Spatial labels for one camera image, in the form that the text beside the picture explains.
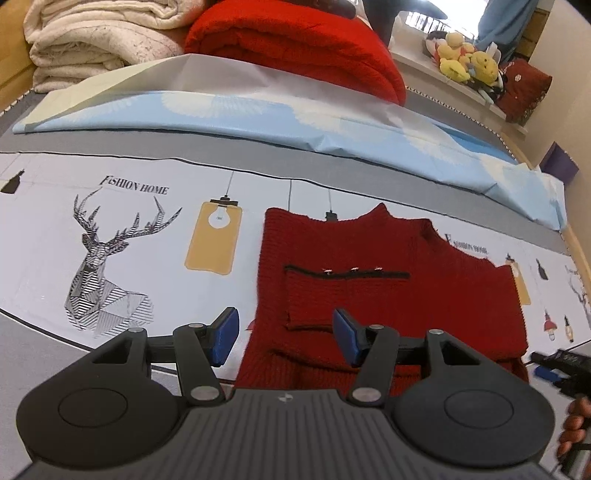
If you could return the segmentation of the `person right hand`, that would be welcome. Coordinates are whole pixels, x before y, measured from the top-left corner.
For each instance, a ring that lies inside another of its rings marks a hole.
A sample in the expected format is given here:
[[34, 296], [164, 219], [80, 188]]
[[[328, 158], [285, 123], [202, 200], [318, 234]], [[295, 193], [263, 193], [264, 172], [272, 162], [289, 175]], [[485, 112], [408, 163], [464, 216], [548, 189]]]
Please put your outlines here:
[[585, 397], [576, 398], [567, 409], [567, 417], [559, 436], [556, 457], [562, 460], [574, 444], [582, 442], [586, 437], [583, 424], [591, 416], [590, 401]]

